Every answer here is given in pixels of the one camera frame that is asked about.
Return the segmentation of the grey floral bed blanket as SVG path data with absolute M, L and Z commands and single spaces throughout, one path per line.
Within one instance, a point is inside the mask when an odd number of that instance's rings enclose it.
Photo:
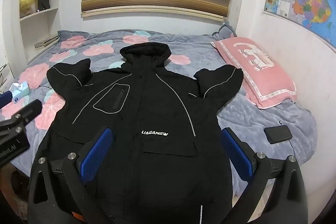
M 210 36 L 155 32 L 102 34 L 60 31 L 60 42 L 19 77 L 30 94 L 1 110 L 9 119 L 34 100 L 41 113 L 22 139 L 3 134 L 1 160 L 30 149 L 31 159 L 57 160 L 77 152 L 99 129 L 116 141 L 90 183 L 103 199 L 134 189 L 148 200 L 205 200 L 240 194 L 245 183 L 221 147 L 229 127 L 255 151 L 307 162 L 317 146 L 317 125 L 295 97 L 270 107 L 248 101 L 243 69 L 230 65 Z

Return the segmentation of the white bookshelf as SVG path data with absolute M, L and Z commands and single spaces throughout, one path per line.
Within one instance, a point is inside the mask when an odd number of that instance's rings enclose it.
M 19 14 L 27 62 L 59 41 L 60 0 L 20 0 Z

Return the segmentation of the pink pillow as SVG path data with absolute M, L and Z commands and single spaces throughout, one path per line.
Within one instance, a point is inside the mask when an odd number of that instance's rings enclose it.
M 259 109 L 297 100 L 297 88 L 289 75 L 253 40 L 231 37 L 212 42 L 227 64 L 244 73 L 246 98 Z

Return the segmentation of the flat books on low shelf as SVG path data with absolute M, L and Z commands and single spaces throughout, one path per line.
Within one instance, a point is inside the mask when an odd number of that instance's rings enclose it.
M 60 37 L 58 35 L 56 36 L 51 36 L 49 38 L 44 39 L 41 42 L 35 43 L 34 44 L 34 48 L 40 49 L 40 48 L 45 48 L 45 47 L 49 47 L 50 45 L 57 43 L 59 41 Z

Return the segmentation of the grey pillow behind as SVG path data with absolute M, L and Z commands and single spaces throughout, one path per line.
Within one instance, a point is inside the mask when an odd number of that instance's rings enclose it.
M 225 21 L 223 25 L 219 28 L 218 31 L 214 32 L 212 34 L 212 37 L 217 40 L 224 40 L 228 38 L 234 38 L 236 37 L 236 32 L 230 25 L 228 21 Z

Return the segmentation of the light blue tissue pack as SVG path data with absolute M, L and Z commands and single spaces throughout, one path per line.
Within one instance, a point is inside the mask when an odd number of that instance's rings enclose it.
M 12 83 L 9 91 L 12 94 L 12 101 L 17 103 L 22 98 L 30 95 L 30 88 L 27 81 L 20 83 Z

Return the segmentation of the black hooded jacket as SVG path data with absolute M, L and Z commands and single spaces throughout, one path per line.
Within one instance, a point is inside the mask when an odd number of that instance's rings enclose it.
M 47 72 L 64 99 L 37 157 L 78 152 L 101 128 L 114 144 L 87 192 L 115 223 L 220 223 L 232 207 L 230 161 L 217 114 L 241 88 L 232 65 L 193 77 L 168 71 L 168 45 L 120 50 L 115 69 L 92 72 L 90 59 Z

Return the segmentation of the black picture frame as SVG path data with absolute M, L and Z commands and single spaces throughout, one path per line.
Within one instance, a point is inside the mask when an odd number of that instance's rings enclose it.
M 37 12 L 50 8 L 50 0 L 37 0 Z

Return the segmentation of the yellow globe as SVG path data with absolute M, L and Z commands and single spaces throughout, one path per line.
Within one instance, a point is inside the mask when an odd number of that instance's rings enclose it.
M 33 5 L 33 3 L 35 2 L 35 0 L 20 0 L 19 1 L 19 10 L 21 14 L 26 14 L 27 12 L 29 12 L 31 6 Z

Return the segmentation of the black phone on bed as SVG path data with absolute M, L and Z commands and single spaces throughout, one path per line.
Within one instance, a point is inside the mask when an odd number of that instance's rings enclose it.
M 264 128 L 264 133 L 270 144 L 281 143 L 293 137 L 287 125 Z

